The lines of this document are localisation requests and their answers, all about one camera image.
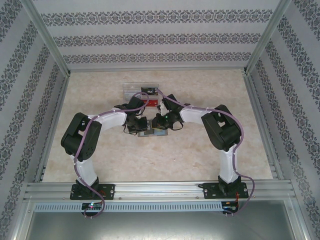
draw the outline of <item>floor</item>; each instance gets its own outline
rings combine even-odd
[[[159,83],[165,94],[194,106],[226,105],[245,132],[238,149],[238,171],[254,179],[272,179],[241,71],[184,70],[72,73],[43,182],[76,180],[72,160],[60,146],[64,132],[78,112],[98,114],[123,104],[126,82]],[[148,119],[156,113],[154,107],[145,110]],[[99,137],[93,164],[102,182],[208,181],[218,179],[218,153],[205,128],[196,123],[159,137],[124,134],[123,127],[116,126]]]

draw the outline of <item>wall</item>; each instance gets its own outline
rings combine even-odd
[[[279,0],[35,0],[72,71],[245,67]]]
[[[33,182],[65,76],[18,0],[0,0],[0,240]]]
[[[320,1],[294,0],[251,73],[286,179],[320,239]]]

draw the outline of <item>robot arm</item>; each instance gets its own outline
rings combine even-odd
[[[176,101],[172,94],[168,97]],[[210,110],[182,107],[166,98],[162,99],[159,109],[161,113],[153,119],[153,128],[173,129],[175,122],[180,122],[182,126],[183,123],[204,125],[211,143],[219,150],[219,189],[225,195],[231,192],[241,182],[241,178],[233,168],[233,150],[241,137],[241,130],[235,121],[224,114]],[[219,105],[215,109],[231,114],[225,105]],[[237,168],[237,152],[234,156],[234,164]]]
[[[117,110],[132,110],[142,107],[144,102],[137,97],[133,97],[128,104],[122,104],[115,106],[112,110],[114,112],[98,116],[90,125],[86,138],[83,143],[83,147],[76,160],[76,168],[81,179],[94,189],[99,184],[99,179],[95,173],[92,155],[96,150],[99,135],[115,126],[127,126],[129,132],[142,132],[147,129],[147,118],[137,117],[136,114],[139,111],[132,111],[126,113],[124,111],[119,112]],[[85,115],[81,112],[77,113],[65,134],[61,140],[61,146],[65,149],[65,152],[70,155],[71,159],[74,159],[76,152],[80,146],[82,135],[79,132],[83,132],[89,121],[95,115]],[[76,183],[79,186],[83,186],[82,181],[78,178]]]

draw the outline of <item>small box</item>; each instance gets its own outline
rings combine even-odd
[[[158,83],[154,82],[126,82],[122,84],[122,90],[123,90],[123,99],[126,102],[129,102],[131,97],[138,93],[138,92],[144,92],[148,94],[149,96],[149,103],[147,107],[156,107],[159,105],[159,96],[158,92],[156,91],[156,88],[159,87]],[[140,95],[137,96],[144,102],[147,102],[147,96]]]

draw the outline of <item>black object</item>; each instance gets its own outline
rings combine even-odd
[[[175,96],[173,94],[168,95],[168,98],[177,101]],[[175,102],[172,102],[166,98],[162,99],[162,102],[164,106],[166,107],[169,112],[162,116],[160,113],[157,113],[155,115],[155,118],[151,122],[151,126],[153,129],[171,129],[171,130],[180,130],[184,127],[183,120],[180,116],[180,111],[183,108],[183,106],[180,106],[179,104],[176,104]],[[174,129],[174,123],[179,122],[181,124],[181,128]]]
[[[238,201],[222,201],[221,202],[223,210],[223,214],[231,214],[231,213],[236,213],[239,210],[239,202]]]
[[[225,105],[219,105],[215,109],[231,114]],[[233,145],[239,143],[241,131],[231,117],[210,112],[203,115],[201,119],[211,143],[218,150],[228,152]]]
[[[227,196],[229,193],[235,192],[241,185],[241,177],[238,176],[236,180],[230,183],[226,183],[220,176],[218,176],[219,189],[220,191]]]
[[[70,199],[71,200],[100,200],[101,198],[86,186],[82,185],[78,180],[72,185]],[[91,185],[91,187],[103,196],[104,200],[113,200],[115,195],[114,184],[99,184],[99,179]]]
[[[146,93],[150,96],[158,95],[158,92],[156,91],[156,87],[141,87],[141,92]]]
[[[222,192],[219,182],[206,182],[199,184],[198,187],[203,189],[203,195],[205,199],[234,199],[238,193],[239,199],[247,199],[249,197],[247,184],[241,182],[238,178],[237,183],[230,188],[230,191]]]
[[[95,202],[95,203],[82,203],[81,205],[81,210],[96,210],[100,211],[102,208],[102,204],[100,202]]]
[[[90,119],[87,115],[82,112],[74,115],[70,125],[65,131],[62,139],[61,146],[64,148],[65,152],[68,155],[76,155],[77,150],[79,148],[80,142],[82,140],[82,135],[80,132],[85,131]],[[83,160],[87,160],[94,154],[97,146],[97,142],[99,139],[99,134],[101,131],[101,123],[98,121],[93,121],[88,129],[85,140],[83,142],[83,147],[78,156],[78,161],[82,162]]]
[[[117,109],[128,110],[128,109],[137,109],[141,108],[144,105],[144,102],[133,96],[129,103],[124,103],[122,105],[114,106]],[[140,110],[137,111],[127,111],[126,112],[126,120],[125,124],[128,128],[130,134],[137,134],[139,132],[144,132],[147,130],[147,117],[137,118],[136,114],[139,113]]]

